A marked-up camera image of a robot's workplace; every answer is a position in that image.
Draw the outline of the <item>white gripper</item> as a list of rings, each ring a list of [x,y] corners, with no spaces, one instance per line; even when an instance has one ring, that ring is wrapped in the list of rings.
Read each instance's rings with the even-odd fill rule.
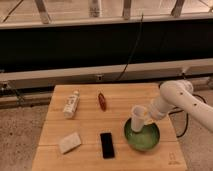
[[[145,124],[152,124],[155,121],[162,120],[171,110],[171,105],[162,98],[152,99],[145,116]]]

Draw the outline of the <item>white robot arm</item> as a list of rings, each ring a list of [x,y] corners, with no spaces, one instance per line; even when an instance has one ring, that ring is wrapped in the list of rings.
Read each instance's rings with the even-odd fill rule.
[[[148,116],[163,119],[173,107],[190,114],[206,129],[213,132],[213,107],[193,96],[193,85],[187,80],[166,81],[160,85],[159,95],[148,106]]]

